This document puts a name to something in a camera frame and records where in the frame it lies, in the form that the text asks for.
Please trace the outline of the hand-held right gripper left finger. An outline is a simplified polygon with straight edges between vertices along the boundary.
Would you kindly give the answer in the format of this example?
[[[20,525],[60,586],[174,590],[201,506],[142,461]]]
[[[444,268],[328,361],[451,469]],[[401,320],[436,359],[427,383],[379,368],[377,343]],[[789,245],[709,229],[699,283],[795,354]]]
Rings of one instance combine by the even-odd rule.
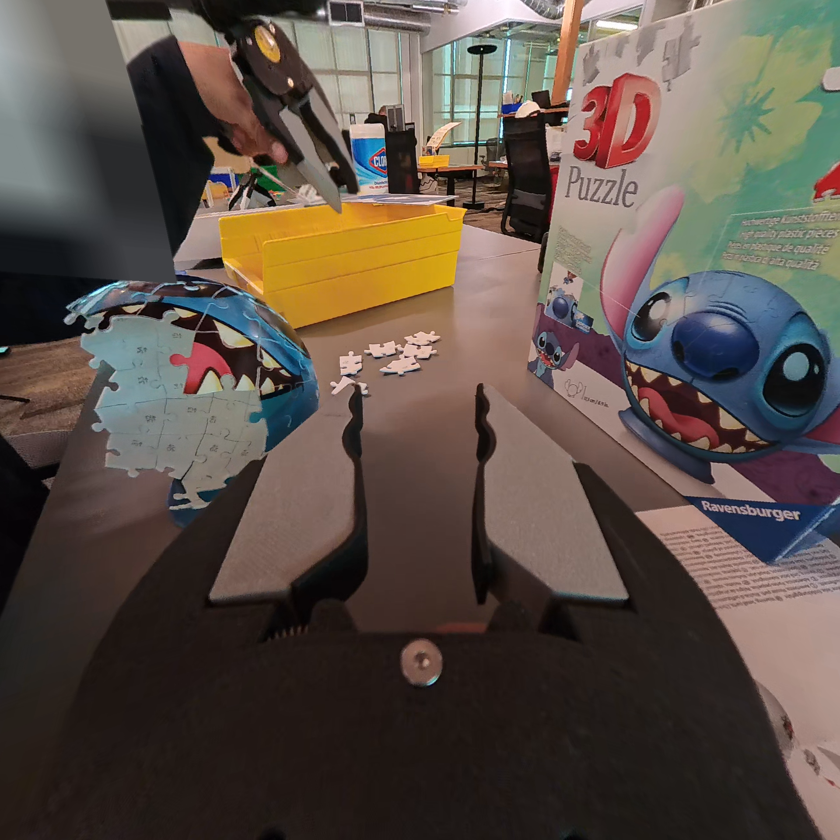
[[[363,393],[349,387],[276,447],[250,497],[212,606],[349,600],[369,572]]]

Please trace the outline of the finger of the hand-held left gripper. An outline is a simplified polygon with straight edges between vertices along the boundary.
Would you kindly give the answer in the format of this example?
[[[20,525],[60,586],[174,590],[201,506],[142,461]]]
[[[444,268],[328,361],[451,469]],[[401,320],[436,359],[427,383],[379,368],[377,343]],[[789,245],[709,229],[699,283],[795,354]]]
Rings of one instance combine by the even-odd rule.
[[[280,165],[280,183],[298,192],[302,184],[313,184],[316,194],[342,214],[341,188],[333,184],[326,162],[322,158],[325,148],[316,143],[302,114],[291,107],[280,109],[280,121],[291,140],[285,140],[290,150],[290,164]]]
[[[339,165],[339,184],[348,186],[348,192],[356,197],[362,186],[354,171],[352,152],[344,143],[342,128],[328,105],[320,80],[313,80],[313,90],[305,98],[305,126],[309,136],[325,148],[322,158]]]

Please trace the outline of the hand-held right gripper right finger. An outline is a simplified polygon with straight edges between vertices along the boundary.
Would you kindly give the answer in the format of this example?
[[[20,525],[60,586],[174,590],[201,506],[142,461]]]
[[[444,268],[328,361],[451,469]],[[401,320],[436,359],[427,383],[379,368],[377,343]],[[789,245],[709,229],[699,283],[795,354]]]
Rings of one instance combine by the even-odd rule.
[[[626,604],[574,456],[490,385],[478,387],[470,571],[478,604]]]

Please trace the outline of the blue puzzle ball stand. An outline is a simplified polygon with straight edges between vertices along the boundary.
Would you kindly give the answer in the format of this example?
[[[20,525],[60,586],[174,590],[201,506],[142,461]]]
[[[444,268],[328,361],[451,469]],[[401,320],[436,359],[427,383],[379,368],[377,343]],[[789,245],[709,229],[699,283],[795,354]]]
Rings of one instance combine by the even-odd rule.
[[[174,527],[187,528],[220,497],[220,491],[221,489],[199,491],[199,499],[204,501],[204,506],[197,508],[184,489],[184,482],[172,479],[170,491],[168,491],[168,511],[170,511]]]

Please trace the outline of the yellow plastic bin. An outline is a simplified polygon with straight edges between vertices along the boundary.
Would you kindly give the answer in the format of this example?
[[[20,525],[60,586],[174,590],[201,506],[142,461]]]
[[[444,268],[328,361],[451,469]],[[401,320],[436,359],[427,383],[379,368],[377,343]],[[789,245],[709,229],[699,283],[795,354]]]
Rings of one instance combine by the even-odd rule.
[[[235,212],[220,222],[231,279],[293,328],[455,285],[465,211],[344,202]]]

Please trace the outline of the pile of white puzzle pieces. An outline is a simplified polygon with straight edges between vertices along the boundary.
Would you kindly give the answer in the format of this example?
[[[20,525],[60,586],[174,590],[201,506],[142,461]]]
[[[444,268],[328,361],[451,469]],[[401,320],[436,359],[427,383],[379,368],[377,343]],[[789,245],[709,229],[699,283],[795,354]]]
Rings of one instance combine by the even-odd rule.
[[[363,363],[383,363],[379,373],[386,377],[405,377],[411,373],[420,373],[421,363],[437,354],[436,345],[443,337],[430,333],[407,335],[403,343],[370,343],[362,354],[348,351],[341,356],[341,380],[330,383],[330,393],[339,397],[349,387],[359,387],[363,397],[369,397],[369,385],[359,383],[363,373]]]

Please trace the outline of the blue puzzle ball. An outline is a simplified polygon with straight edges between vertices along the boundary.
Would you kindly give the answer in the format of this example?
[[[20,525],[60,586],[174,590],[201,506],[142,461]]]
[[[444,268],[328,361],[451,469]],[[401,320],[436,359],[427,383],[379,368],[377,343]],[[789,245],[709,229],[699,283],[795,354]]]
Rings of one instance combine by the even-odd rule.
[[[108,466],[166,471],[197,508],[320,409],[298,333],[242,290],[187,272],[114,283],[67,305],[65,325],[80,320],[92,368],[112,368],[94,425]]]

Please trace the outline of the person's left forearm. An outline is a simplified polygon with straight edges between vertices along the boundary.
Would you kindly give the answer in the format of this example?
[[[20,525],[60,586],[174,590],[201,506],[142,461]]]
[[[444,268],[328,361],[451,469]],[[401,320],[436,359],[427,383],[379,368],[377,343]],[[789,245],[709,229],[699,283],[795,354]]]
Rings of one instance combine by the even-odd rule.
[[[128,63],[170,252],[178,254],[199,212],[215,154],[205,138],[221,123],[201,100],[174,35],[156,41]]]

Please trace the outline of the colourful puzzle box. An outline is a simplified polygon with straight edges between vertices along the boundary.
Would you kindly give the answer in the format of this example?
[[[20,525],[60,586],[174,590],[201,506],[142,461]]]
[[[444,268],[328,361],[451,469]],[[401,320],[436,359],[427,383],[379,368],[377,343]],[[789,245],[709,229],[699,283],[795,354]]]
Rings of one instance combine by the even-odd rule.
[[[733,541],[839,536],[840,5],[586,44],[528,370]]]

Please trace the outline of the person's left hand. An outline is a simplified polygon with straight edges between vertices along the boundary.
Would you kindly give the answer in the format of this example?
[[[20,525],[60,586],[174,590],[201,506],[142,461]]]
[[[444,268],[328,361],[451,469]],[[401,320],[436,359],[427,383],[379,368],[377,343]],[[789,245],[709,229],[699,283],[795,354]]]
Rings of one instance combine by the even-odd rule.
[[[225,134],[237,154],[250,158],[268,156],[277,165],[290,164],[287,148],[259,121],[250,94],[234,67],[231,52],[225,46],[183,41],[179,50],[197,83],[199,97],[212,116],[225,123]]]

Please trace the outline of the white blue wipes canister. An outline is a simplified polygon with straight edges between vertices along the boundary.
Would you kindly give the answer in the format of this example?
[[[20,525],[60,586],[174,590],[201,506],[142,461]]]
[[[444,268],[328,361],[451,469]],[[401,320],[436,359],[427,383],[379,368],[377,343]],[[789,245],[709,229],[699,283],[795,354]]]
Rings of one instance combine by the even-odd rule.
[[[386,128],[385,123],[352,123],[352,158],[354,172],[359,179],[359,194],[389,194],[389,172],[386,172]]]

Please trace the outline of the white plastic bin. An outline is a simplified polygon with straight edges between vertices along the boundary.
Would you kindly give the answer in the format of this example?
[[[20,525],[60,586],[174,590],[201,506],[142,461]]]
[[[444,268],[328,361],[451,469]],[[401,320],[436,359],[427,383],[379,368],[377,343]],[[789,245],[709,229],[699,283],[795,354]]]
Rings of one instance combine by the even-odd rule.
[[[229,212],[199,212],[194,224],[174,254],[174,270],[197,268],[204,261],[221,261],[221,233],[220,222]]]

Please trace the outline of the white instruction sheet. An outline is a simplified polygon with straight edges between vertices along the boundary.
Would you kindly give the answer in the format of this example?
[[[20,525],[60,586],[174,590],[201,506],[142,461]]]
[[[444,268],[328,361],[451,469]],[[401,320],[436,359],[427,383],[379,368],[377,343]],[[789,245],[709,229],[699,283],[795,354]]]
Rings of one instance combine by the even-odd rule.
[[[639,514],[682,561],[757,681],[789,775],[824,839],[840,836],[839,546],[761,564],[697,508]]]

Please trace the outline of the black office chair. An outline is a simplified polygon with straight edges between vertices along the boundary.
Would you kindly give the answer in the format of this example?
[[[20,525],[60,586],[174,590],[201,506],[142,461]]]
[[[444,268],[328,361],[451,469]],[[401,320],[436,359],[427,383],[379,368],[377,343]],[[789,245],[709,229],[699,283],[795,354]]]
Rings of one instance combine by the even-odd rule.
[[[507,200],[500,220],[505,236],[539,243],[553,224],[553,165],[546,138],[543,113],[505,116],[505,152],[507,152]]]

